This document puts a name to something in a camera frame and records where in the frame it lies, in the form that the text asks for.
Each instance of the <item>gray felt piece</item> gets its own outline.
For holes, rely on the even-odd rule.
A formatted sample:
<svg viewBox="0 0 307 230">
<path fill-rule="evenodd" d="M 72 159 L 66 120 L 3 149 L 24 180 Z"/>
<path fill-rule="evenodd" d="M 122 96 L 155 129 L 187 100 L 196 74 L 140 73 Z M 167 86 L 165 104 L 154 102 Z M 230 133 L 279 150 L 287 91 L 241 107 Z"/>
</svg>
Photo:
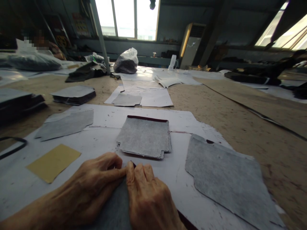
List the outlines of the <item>gray felt piece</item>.
<svg viewBox="0 0 307 230">
<path fill-rule="evenodd" d="M 83 97 L 92 92 L 95 89 L 89 86 L 72 86 L 65 89 L 61 89 L 60 91 L 51 93 L 52 96 L 61 96 L 61 97 Z"/>
<path fill-rule="evenodd" d="M 129 218 L 129 196 L 126 178 L 114 190 L 112 196 L 103 206 L 96 221 L 85 226 L 84 230 L 131 230 Z"/>
<path fill-rule="evenodd" d="M 116 141 L 123 152 L 163 159 L 171 151 L 169 122 L 127 117 Z"/>
<path fill-rule="evenodd" d="M 112 103 L 115 106 L 135 106 L 137 104 L 140 104 L 142 100 L 141 96 L 133 96 L 130 94 L 122 94 L 120 93 L 113 101 Z"/>
<path fill-rule="evenodd" d="M 185 170 L 194 177 L 198 191 L 256 228 L 270 230 L 272 223 L 285 226 L 254 159 L 193 134 Z"/>
<path fill-rule="evenodd" d="M 41 141 L 62 137 L 81 132 L 94 120 L 94 110 L 71 113 L 60 120 L 44 123 L 35 138 L 41 137 Z"/>
<path fill-rule="evenodd" d="M 10 89 L 10 88 L 2 88 L 0 89 L 0 103 L 6 102 L 9 100 L 13 100 L 19 97 L 31 95 L 31 93 L 16 90 L 16 89 Z"/>
</svg>

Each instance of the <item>white plastic bag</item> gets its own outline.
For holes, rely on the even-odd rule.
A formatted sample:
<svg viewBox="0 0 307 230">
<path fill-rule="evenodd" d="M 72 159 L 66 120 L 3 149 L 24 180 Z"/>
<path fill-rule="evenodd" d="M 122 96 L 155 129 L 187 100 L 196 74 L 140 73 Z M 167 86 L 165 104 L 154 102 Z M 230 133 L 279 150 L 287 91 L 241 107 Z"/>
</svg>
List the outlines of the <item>white plastic bag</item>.
<svg viewBox="0 0 307 230">
<path fill-rule="evenodd" d="M 95 52 L 89 56 L 85 56 L 85 59 L 87 62 L 95 61 L 97 63 L 103 63 L 105 61 L 103 56 L 100 56 Z"/>
<path fill-rule="evenodd" d="M 16 69 L 28 71 L 52 71 L 62 67 L 61 60 L 49 50 L 37 50 L 29 41 L 16 39 L 18 49 L 8 57 L 8 63 Z"/>
<path fill-rule="evenodd" d="M 114 71 L 116 73 L 136 73 L 138 66 L 137 54 L 138 51 L 133 47 L 123 52 L 113 66 Z"/>
</svg>

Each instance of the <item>black strap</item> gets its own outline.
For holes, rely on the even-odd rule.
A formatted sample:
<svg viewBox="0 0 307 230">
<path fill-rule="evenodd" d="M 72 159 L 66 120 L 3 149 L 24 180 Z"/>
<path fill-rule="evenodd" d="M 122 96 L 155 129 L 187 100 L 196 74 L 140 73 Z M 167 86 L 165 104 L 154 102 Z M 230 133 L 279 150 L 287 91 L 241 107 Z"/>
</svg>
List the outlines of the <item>black strap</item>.
<svg viewBox="0 0 307 230">
<path fill-rule="evenodd" d="M 27 142 L 25 139 L 22 139 L 22 138 L 20 138 L 20 137 L 1 137 L 1 138 L 0 138 L 0 141 L 4 141 L 4 140 L 7 140 L 7 139 L 14 139 L 14 140 L 16 140 L 16 141 L 23 142 L 23 144 L 22 144 L 21 146 L 18 146 L 18 147 L 15 148 L 15 149 L 13 149 L 13 150 L 11 150 L 11 151 L 5 153 L 5 154 L 2 154 L 2 155 L 0 156 L 0 160 L 2 160 L 3 158 L 6 158 L 6 157 L 8 157 L 9 155 L 12 155 L 13 153 L 15 153 L 15 152 L 21 150 L 22 148 L 24 148 L 24 147 L 28 144 L 28 142 Z"/>
</svg>

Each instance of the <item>hand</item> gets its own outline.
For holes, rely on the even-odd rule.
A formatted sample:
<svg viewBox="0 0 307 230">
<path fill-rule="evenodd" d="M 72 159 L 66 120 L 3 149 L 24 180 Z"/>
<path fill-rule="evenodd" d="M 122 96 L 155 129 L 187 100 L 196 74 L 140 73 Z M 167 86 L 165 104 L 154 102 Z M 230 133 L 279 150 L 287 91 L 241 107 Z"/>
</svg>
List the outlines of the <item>hand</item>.
<svg viewBox="0 0 307 230">
<path fill-rule="evenodd" d="M 125 174 L 115 153 L 87 160 L 61 187 L 1 222 L 0 229 L 68 229 L 91 223 Z"/>
<path fill-rule="evenodd" d="M 150 165 L 127 165 L 130 222 L 138 229 L 186 229 L 180 221 L 170 190 L 154 177 Z"/>
</svg>

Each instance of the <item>yellow paper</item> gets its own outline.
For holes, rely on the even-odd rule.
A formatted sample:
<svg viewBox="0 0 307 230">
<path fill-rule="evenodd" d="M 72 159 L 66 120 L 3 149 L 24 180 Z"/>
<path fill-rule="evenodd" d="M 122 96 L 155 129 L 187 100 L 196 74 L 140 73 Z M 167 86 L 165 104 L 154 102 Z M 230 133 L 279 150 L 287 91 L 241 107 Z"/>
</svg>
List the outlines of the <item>yellow paper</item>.
<svg viewBox="0 0 307 230">
<path fill-rule="evenodd" d="M 52 183 L 54 179 L 79 156 L 80 152 L 60 144 L 50 152 L 38 158 L 26 168 L 36 174 L 38 177 Z"/>
</svg>

